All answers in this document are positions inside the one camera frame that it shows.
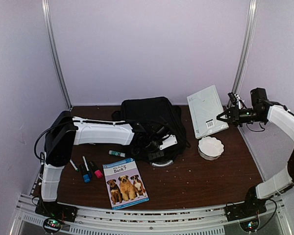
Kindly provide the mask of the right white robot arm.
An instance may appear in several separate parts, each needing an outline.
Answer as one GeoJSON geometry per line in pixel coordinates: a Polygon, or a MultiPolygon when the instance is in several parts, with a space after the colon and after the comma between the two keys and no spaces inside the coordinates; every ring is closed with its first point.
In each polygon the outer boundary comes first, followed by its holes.
{"type": "Polygon", "coordinates": [[[250,108],[238,94],[228,93],[228,96],[231,106],[217,115],[217,120],[236,127],[268,124],[273,133],[264,134],[262,141],[258,141],[260,153],[278,154],[278,159],[286,161],[279,172],[248,190],[241,211],[252,216],[268,199],[294,186],[294,114],[285,105],[270,101],[264,88],[250,91],[250,108]]]}

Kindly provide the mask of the dog picture book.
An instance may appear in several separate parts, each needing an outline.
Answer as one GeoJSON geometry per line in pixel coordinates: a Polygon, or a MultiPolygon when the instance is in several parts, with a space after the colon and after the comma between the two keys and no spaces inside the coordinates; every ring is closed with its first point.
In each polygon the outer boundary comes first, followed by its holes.
{"type": "Polygon", "coordinates": [[[120,210],[149,200],[133,158],[104,164],[103,173],[112,209],[120,210]]]}

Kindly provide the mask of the pale green book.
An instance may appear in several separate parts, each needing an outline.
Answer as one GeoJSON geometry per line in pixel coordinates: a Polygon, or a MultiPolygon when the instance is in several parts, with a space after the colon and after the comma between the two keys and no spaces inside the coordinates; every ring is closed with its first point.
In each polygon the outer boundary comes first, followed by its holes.
{"type": "Polygon", "coordinates": [[[187,101],[196,139],[229,128],[226,122],[217,120],[224,109],[215,85],[188,96],[187,101]]]}

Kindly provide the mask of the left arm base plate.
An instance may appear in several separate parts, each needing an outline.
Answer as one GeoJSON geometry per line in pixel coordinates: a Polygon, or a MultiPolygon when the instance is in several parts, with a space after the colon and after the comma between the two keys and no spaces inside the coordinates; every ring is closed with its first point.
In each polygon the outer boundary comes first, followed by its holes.
{"type": "Polygon", "coordinates": [[[62,204],[43,204],[37,206],[35,213],[61,221],[75,222],[77,207],[62,204]]]}

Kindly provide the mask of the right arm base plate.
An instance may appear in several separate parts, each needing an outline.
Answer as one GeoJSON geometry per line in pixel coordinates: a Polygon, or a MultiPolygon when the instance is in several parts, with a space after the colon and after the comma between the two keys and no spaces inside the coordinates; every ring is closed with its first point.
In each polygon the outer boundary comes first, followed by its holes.
{"type": "Polygon", "coordinates": [[[241,220],[248,217],[256,216],[259,213],[265,213],[267,208],[265,205],[239,203],[225,206],[225,215],[228,221],[241,220]]]}

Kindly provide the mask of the black student backpack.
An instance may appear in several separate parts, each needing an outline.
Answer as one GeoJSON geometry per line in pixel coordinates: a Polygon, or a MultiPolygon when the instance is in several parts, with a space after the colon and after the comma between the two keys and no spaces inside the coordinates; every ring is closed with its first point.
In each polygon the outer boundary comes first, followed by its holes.
{"type": "Polygon", "coordinates": [[[122,102],[111,118],[113,121],[124,120],[131,124],[135,134],[131,144],[125,147],[125,154],[137,161],[145,161],[152,167],[167,167],[174,163],[176,157],[191,147],[187,141],[186,129],[181,119],[181,108],[172,105],[166,97],[145,99],[129,99],[122,102]],[[142,149],[145,139],[159,139],[167,134],[177,136],[178,148],[168,155],[155,161],[146,159],[142,149]]]}

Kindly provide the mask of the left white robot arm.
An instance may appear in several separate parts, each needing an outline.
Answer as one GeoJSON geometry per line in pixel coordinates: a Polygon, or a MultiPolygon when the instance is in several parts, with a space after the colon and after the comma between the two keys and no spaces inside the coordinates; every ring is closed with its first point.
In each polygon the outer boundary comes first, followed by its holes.
{"type": "Polygon", "coordinates": [[[58,185],[62,170],[71,160],[73,146],[132,145],[148,153],[155,153],[178,143],[177,133],[165,121],[93,120],[73,117],[69,111],[61,112],[40,137],[45,138],[44,149],[37,155],[43,163],[41,208],[49,217],[57,217],[61,212],[60,205],[56,203],[58,185]]]}

